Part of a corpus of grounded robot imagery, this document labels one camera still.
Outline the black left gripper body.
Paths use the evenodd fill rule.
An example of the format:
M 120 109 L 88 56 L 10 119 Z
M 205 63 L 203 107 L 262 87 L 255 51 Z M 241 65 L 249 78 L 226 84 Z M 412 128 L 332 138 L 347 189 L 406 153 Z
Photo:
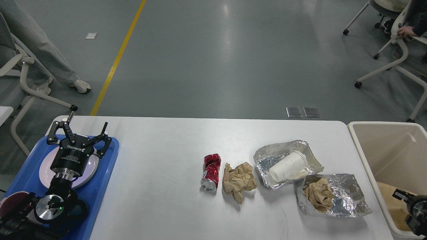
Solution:
M 97 155 L 94 148 L 97 138 L 72 134 L 58 142 L 59 150 L 50 169 L 56 178 L 79 178 L 83 175 L 91 155 Z

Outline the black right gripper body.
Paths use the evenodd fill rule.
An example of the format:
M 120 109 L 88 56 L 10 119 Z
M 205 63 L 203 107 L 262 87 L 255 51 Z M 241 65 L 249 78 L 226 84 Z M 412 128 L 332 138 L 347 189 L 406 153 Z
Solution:
M 407 226 L 412 233 L 420 236 L 427 235 L 427 199 L 426 195 L 409 195 L 407 200 L 407 210 L 409 212 L 405 219 Z

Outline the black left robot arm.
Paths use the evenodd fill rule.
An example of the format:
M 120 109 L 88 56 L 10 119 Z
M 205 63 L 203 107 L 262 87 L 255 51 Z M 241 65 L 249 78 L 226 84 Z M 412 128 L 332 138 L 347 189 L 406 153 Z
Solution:
M 88 240 L 119 143 L 107 123 L 99 135 L 73 133 L 53 121 L 1 201 L 1 239 Z

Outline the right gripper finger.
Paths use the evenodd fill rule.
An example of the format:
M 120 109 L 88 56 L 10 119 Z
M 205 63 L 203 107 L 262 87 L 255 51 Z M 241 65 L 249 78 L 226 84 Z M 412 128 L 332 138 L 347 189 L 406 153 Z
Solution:
M 404 201 L 406 204 L 412 204 L 414 202 L 415 195 L 402 189 L 395 189 L 392 197 L 399 201 Z

